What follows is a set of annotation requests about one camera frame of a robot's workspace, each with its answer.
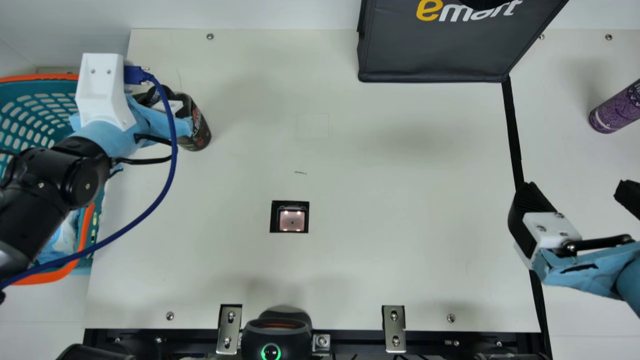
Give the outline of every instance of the white table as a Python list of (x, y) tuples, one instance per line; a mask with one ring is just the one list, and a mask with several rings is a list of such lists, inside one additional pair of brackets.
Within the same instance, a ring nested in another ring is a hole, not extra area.
[[(243, 322), (288, 304), (317, 329), (369, 330), (403, 304), (409, 330), (540, 330), (506, 226), (499, 84), (361, 83), (354, 31), (208, 32), (132, 32), (129, 58), (192, 95), (215, 139), (181, 151), (164, 203), (96, 254), (86, 327), (215, 328), (240, 303)], [(167, 170), (112, 179), (100, 236)], [(272, 200), (310, 201), (310, 232), (270, 234)]]
[[(588, 124), (591, 109), (637, 78), (636, 30), (547, 31), (511, 74), (525, 180), (534, 181), (585, 239), (622, 233), (640, 239), (640, 222), (613, 199), (621, 179), (640, 181), (640, 124), (612, 135)], [(592, 358), (607, 349), (637, 359), (640, 320), (626, 303), (566, 288), (544, 292), (554, 348), (574, 346)]]
[(11, 286), (0, 306), (0, 360), (57, 359), (82, 343), (89, 277), (70, 275), (36, 286)]

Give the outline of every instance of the black can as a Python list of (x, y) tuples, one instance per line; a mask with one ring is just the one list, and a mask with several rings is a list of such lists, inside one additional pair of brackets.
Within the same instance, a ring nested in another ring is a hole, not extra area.
[[(200, 108), (193, 99), (182, 92), (173, 92), (168, 86), (163, 85), (164, 92), (169, 100), (181, 101), (183, 106), (175, 113), (178, 119), (191, 117), (193, 119), (193, 130), (191, 136), (178, 137), (178, 145), (189, 151), (199, 151), (207, 147), (211, 141), (211, 130), (204, 119)], [(160, 101), (160, 93), (156, 91), (156, 87), (152, 87), (148, 92), (134, 95), (134, 99), (138, 104), (151, 108)]]

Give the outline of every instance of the emart logo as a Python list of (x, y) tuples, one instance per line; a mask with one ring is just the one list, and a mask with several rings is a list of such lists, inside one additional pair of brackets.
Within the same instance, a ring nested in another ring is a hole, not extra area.
[(418, 10), (415, 13), (422, 21), (451, 21), (456, 22), (462, 16), (462, 21), (482, 20), (487, 17), (496, 17), (502, 12), (503, 16), (513, 15), (516, 6), (523, 3), (523, 0), (513, 0), (510, 3), (502, 4), (495, 9), (474, 12), (473, 9), (457, 4), (444, 5), (442, 0), (420, 0)]

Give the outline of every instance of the green light ring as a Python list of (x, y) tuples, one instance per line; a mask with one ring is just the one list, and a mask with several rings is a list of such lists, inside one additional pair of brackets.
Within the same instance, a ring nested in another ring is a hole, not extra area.
[(280, 350), (280, 347), (274, 343), (268, 343), (262, 347), (262, 350), (260, 351), (260, 356), (262, 357), (262, 360), (267, 360), (267, 357), (264, 355), (264, 349), (266, 349), (269, 345), (273, 345), (276, 349), (278, 349), (278, 357), (276, 357), (276, 360), (280, 360), (280, 356), (282, 356), (282, 351)]

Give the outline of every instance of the spray can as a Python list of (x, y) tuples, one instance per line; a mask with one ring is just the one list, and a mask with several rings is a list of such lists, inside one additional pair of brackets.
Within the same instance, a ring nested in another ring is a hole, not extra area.
[(589, 124), (603, 134), (617, 130), (640, 119), (640, 79), (591, 110)]
[[(193, 119), (191, 136), (180, 136), (178, 138), (178, 145), (189, 151), (199, 151), (207, 147), (211, 141), (211, 131), (202, 112), (193, 99), (185, 93), (173, 92), (166, 85), (163, 85), (162, 88), (169, 100), (182, 102), (183, 106), (175, 113), (175, 117), (179, 119), (191, 117)], [(160, 93), (156, 91), (156, 87), (154, 86), (149, 89), (148, 92), (134, 95), (133, 98), (138, 104), (151, 108), (160, 101)]]

